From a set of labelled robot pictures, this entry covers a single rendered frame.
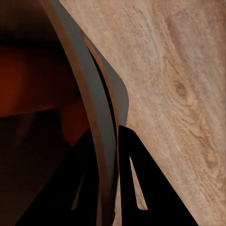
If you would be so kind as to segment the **trash can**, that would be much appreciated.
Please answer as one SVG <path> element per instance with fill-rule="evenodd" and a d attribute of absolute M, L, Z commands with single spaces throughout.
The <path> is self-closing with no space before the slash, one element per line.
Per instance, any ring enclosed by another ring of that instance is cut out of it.
<path fill-rule="evenodd" d="M 59 0 L 0 0 L 0 44 L 66 54 L 97 158 L 96 226 L 113 226 L 120 177 L 118 127 L 126 127 L 129 111 L 121 77 Z M 0 226 L 17 224 L 71 150 L 62 134 L 60 108 L 0 117 Z"/>

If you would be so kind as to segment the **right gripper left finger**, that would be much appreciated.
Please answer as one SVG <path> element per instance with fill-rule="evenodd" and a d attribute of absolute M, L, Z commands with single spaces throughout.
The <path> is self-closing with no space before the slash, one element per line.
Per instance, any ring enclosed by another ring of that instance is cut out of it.
<path fill-rule="evenodd" d="M 76 207 L 71 210 L 84 174 Z M 96 226 L 99 171 L 88 129 L 15 226 Z"/>

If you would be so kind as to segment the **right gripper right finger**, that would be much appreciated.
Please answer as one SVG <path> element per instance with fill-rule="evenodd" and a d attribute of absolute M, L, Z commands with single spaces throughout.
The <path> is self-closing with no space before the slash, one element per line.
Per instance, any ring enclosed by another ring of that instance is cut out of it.
<path fill-rule="evenodd" d="M 118 127 L 122 226 L 198 226 L 134 130 Z M 148 210 L 137 207 L 133 162 Z"/>

